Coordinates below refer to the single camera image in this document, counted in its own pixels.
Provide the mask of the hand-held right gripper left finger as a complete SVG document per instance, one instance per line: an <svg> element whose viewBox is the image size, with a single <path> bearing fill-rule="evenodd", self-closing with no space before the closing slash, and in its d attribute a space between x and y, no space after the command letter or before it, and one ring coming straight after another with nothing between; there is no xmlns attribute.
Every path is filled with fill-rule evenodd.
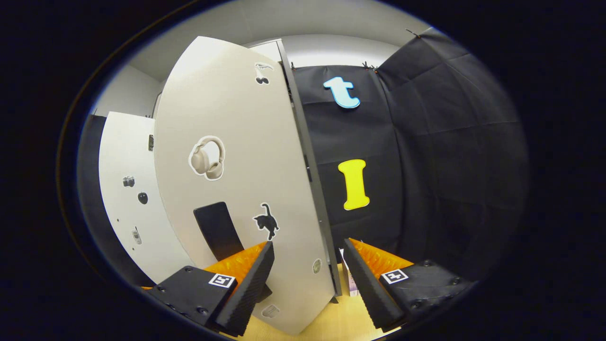
<svg viewBox="0 0 606 341"><path fill-rule="evenodd" d="M244 335L275 260L272 242L199 269L184 266L144 291L191 322L227 335Z"/></svg>

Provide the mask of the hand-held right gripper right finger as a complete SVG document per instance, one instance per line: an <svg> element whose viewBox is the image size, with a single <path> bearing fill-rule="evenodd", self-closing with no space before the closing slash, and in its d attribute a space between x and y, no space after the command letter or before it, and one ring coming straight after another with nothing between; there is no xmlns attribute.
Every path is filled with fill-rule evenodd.
<svg viewBox="0 0 606 341"><path fill-rule="evenodd" d="M342 257L374 327L383 332L427 323L475 287L437 262L413 263L353 238L344 240Z"/></svg>

